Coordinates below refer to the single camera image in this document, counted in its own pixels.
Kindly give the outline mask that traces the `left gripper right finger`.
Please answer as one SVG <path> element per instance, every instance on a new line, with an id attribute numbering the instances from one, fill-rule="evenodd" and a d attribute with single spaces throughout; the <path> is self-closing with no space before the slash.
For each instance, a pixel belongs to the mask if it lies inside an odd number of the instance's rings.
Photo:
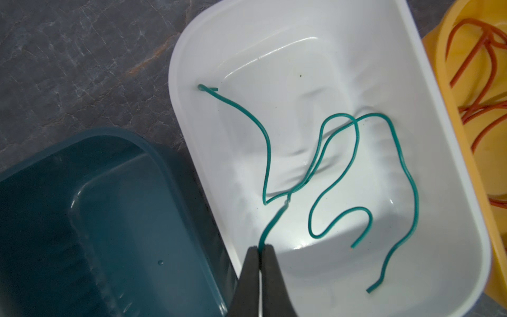
<path id="1" fill-rule="evenodd" d="M 291 316 L 297 313 L 281 273 L 279 262 L 272 245 L 266 244 L 261 251 L 262 316 Z"/>

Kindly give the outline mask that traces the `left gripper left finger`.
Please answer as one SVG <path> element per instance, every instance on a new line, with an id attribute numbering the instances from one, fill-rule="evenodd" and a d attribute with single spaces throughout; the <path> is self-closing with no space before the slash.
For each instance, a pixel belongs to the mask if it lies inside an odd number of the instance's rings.
<path id="1" fill-rule="evenodd" d="M 248 248 L 227 317 L 258 317 L 260 306 L 260 255 Z"/>

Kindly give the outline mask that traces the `dark teal plastic bin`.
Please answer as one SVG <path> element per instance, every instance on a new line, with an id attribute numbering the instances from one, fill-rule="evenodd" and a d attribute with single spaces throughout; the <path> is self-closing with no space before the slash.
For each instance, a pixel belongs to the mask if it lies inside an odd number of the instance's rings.
<path id="1" fill-rule="evenodd" d="M 2 316 L 225 316 L 236 283 L 167 146 L 91 129 L 1 173 Z"/>

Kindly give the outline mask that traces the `white plastic bin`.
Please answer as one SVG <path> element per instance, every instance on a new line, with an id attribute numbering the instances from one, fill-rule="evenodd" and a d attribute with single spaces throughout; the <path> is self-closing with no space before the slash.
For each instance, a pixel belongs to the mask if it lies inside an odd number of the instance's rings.
<path id="1" fill-rule="evenodd" d="M 491 247 L 405 1 L 221 1 L 168 87 L 236 272 L 270 232 L 299 316 L 463 316 Z"/>

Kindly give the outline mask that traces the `yellow plastic bin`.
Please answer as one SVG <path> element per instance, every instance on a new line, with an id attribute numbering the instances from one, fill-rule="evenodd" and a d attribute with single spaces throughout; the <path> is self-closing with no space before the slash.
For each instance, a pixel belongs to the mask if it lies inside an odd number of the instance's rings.
<path id="1" fill-rule="evenodd" d="M 489 297 L 506 305 L 506 2 L 457 1 L 423 38 L 492 246 Z"/>

